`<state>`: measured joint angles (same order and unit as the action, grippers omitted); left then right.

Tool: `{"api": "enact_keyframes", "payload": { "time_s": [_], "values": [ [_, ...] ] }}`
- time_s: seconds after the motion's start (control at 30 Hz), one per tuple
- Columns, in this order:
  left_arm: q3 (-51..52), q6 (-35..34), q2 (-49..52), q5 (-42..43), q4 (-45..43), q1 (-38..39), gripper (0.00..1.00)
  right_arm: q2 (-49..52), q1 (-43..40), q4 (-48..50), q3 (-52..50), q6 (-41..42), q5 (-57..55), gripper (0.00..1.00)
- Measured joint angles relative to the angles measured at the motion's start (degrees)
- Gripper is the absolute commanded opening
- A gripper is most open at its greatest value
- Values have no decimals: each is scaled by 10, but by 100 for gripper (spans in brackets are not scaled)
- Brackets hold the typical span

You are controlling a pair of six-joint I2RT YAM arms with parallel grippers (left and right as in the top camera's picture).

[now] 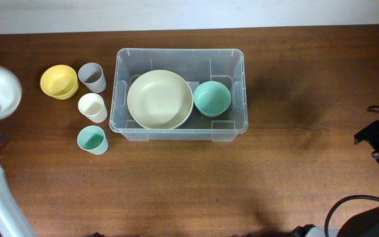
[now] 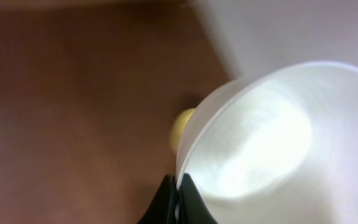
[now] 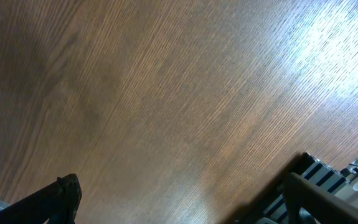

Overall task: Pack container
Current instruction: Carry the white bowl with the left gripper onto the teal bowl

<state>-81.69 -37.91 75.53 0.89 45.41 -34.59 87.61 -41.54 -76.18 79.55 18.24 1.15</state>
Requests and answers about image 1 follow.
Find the cream white cup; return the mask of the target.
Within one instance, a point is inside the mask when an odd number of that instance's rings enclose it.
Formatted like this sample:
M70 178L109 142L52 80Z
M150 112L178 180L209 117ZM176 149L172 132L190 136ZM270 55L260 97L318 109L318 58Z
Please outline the cream white cup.
M78 110L92 122L101 123L107 118L103 98L97 93L87 93L78 101Z

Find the mint green bowl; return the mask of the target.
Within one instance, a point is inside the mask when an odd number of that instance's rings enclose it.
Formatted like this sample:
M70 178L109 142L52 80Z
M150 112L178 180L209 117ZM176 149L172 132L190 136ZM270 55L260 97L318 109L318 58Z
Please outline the mint green bowl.
M230 106L231 93L224 84L208 81L195 89L194 104L203 115L217 117Z

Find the grey cup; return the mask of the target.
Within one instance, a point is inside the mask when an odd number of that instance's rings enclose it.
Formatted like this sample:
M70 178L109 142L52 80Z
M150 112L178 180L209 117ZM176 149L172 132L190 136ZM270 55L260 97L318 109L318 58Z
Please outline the grey cup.
M86 63L78 71L78 79L94 93L106 89L106 80L102 67L98 63Z

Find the beige plate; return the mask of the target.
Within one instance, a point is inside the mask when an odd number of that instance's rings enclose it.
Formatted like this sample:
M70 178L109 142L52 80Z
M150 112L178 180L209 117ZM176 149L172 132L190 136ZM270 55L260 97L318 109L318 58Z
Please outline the beige plate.
M139 76L130 86L127 106L137 123L144 117L188 119L194 98L184 78L168 70L152 70Z
M139 125L147 129L174 129L182 126L187 118L180 117L144 117Z

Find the yellow bowl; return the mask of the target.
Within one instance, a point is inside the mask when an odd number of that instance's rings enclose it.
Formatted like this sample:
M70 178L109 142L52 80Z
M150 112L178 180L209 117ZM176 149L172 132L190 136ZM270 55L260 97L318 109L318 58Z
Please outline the yellow bowl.
M40 88L55 99L68 99L78 90L78 76L68 65L55 65L42 74Z

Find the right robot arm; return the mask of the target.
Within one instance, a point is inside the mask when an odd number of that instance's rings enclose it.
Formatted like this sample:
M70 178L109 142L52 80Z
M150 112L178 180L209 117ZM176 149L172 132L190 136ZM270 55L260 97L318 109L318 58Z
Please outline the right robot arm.
M354 135L355 144L359 144L362 141L368 142L368 144L374 149L372 152L372 158L379 164L379 120L372 122ZM336 209L348 201L359 199L379 203L379 197L376 196L353 195L344 197L336 202L329 210L323 228L319 228L313 224L298 226L290 235L298 237L379 236L379 207L352 216L339 229L329 229L330 220Z

